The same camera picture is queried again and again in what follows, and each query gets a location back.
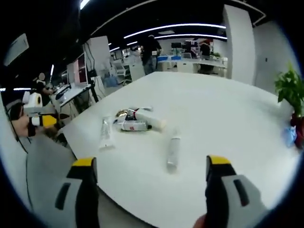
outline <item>gold object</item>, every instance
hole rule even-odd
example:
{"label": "gold object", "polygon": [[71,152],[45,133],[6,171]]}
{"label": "gold object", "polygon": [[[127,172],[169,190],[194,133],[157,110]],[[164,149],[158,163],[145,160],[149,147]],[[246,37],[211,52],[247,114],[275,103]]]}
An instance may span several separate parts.
{"label": "gold object", "polygon": [[126,116],[128,113],[127,109],[123,109],[123,110],[119,110],[118,113],[115,115],[116,117],[120,117],[120,116]]}

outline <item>computer monitor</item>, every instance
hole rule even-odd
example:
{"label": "computer monitor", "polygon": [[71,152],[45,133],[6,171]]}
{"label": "computer monitor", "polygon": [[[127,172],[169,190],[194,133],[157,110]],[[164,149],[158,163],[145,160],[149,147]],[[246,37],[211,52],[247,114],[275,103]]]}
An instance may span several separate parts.
{"label": "computer monitor", "polygon": [[171,43],[171,48],[181,48],[181,43]]}

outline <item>clear plastic bottle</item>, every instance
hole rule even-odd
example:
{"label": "clear plastic bottle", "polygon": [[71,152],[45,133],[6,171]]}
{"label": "clear plastic bottle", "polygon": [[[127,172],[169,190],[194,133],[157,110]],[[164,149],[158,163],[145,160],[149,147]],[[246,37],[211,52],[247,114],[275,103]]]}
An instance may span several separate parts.
{"label": "clear plastic bottle", "polygon": [[167,169],[169,172],[175,172],[178,166],[179,153],[180,153],[181,137],[175,129],[170,139],[169,151],[167,156]]}

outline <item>green plant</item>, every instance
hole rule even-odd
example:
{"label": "green plant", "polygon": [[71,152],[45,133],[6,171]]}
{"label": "green plant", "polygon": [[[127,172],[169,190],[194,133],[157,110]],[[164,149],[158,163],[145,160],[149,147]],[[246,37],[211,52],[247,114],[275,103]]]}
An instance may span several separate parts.
{"label": "green plant", "polygon": [[213,55],[214,57],[218,57],[218,58],[221,57],[219,52],[214,52],[214,53],[212,53],[211,55]]}
{"label": "green plant", "polygon": [[301,77],[295,72],[290,62],[288,63],[288,71],[278,74],[275,86],[275,91],[278,93],[278,102],[285,99],[294,108],[294,113],[297,116],[301,115],[304,85]]}

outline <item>person in black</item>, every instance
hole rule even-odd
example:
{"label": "person in black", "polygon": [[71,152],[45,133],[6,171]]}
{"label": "person in black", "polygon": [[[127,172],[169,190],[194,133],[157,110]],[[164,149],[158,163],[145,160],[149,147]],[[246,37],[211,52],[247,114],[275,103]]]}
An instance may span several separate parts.
{"label": "person in black", "polygon": [[153,35],[143,40],[142,46],[142,65],[146,75],[153,73],[156,69],[157,56],[161,52],[161,46]]}
{"label": "person in black", "polygon": [[[209,60],[210,58],[210,42],[209,40],[205,40],[200,46],[200,52],[202,54],[202,59]],[[213,71],[214,66],[200,64],[199,72],[201,74],[209,75]]]}
{"label": "person in black", "polygon": [[51,99],[49,98],[49,96],[52,95],[54,91],[46,88],[46,82],[44,81],[45,78],[45,75],[43,73],[40,73],[39,78],[37,80],[36,89],[37,92],[41,94],[42,106],[49,106],[52,105],[50,103]]}

